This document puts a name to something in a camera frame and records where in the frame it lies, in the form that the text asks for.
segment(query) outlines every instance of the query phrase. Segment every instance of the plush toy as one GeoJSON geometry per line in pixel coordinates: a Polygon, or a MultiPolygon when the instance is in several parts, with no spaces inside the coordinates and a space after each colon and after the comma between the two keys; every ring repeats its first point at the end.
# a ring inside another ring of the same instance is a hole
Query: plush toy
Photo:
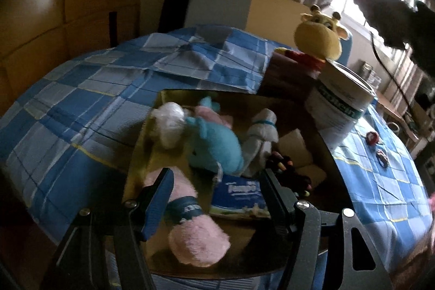
{"type": "Polygon", "coordinates": [[[221,124],[207,122],[202,117],[187,117],[188,143],[193,152],[188,156],[192,167],[227,175],[238,175],[243,157],[237,136],[221,124]]]}
{"type": "Polygon", "coordinates": [[[349,33],[339,25],[341,15],[336,11],[330,17],[322,13],[317,5],[313,5],[310,10],[311,14],[301,14],[302,23],[294,32],[294,43],[301,52],[284,47],[276,48],[275,52],[320,71],[325,59],[336,61],[340,58],[340,39],[349,39],[349,33]]]}
{"type": "MultiPolygon", "coordinates": [[[[230,248],[229,237],[202,212],[196,200],[197,192],[186,176],[177,167],[170,169],[173,171],[173,190],[166,217],[174,227],[169,232],[169,247],[180,263],[209,267],[226,254],[230,248]]],[[[144,185],[152,185],[160,172],[149,173],[144,185]]]]}
{"type": "Polygon", "coordinates": [[[247,131],[248,138],[242,144],[244,165],[241,171],[244,177],[253,178],[266,166],[266,160],[272,151],[272,142],[278,142],[276,115],[264,108],[252,119],[247,131]]]}
{"type": "Polygon", "coordinates": [[[151,117],[156,119],[152,136],[158,137],[165,149],[172,149],[180,141],[184,131],[184,110],[174,102],[167,102],[155,108],[151,112],[151,117]]]}
{"type": "Polygon", "coordinates": [[[212,98],[207,96],[195,107],[195,117],[202,117],[208,122],[218,123],[229,129],[233,128],[233,118],[231,116],[221,116],[219,111],[220,105],[217,102],[212,102],[212,98]]]}
{"type": "Polygon", "coordinates": [[[281,186],[290,188],[297,197],[310,195],[313,189],[311,179],[296,172],[289,156],[273,151],[267,159],[266,168],[273,171],[281,186]]]}

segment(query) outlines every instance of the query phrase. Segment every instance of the red object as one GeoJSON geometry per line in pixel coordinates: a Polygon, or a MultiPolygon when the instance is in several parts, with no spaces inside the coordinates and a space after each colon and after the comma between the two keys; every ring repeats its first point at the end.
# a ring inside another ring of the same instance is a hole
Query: red object
{"type": "Polygon", "coordinates": [[[379,134],[378,132],[368,132],[365,136],[365,141],[367,145],[374,146],[379,143],[379,134]]]}
{"type": "Polygon", "coordinates": [[[287,58],[293,59],[294,61],[303,64],[304,66],[316,70],[321,71],[325,66],[325,62],[317,59],[313,56],[307,55],[304,52],[293,51],[291,49],[287,49],[284,54],[287,58]]]}

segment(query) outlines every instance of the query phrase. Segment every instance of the pink plush toy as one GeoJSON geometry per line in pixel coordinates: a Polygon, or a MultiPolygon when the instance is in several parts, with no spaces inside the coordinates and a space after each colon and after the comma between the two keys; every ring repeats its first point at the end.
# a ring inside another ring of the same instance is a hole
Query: pink plush toy
{"type": "MultiPolygon", "coordinates": [[[[180,263],[209,267],[230,248],[229,237],[210,216],[203,214],[195,188],[180,169],[170,169],[174,181],[166,214],[175,226],[169,232],[169,247],[180,263]]],[[[152,185],[160,172],[149,173],[144,185],[152,185]]]]}
{"type": "Polygon", "coordinates": [[[219,115],[220,105],[217,102],[212,102],[212,98],[204,97],[199,105],[195,107],[195,117],[202,117],[208,122],[221,124],[229,129],[233,128],[233,118],[231,116],[219,115]]]}

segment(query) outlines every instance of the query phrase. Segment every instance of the green label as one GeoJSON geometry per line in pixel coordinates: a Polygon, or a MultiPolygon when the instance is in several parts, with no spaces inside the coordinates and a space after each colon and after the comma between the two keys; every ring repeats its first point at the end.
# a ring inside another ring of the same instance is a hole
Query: green label
{"type": "Polygon", "coordinates": [[[316,84],[319,93],[334,107],[343,112],[346,116],[352,119],[359,119],[362,117],[363,112],[356,110],[337,95],[335,95],[331,90],[329,90],[320,80],[317,80],[316,84]]]}

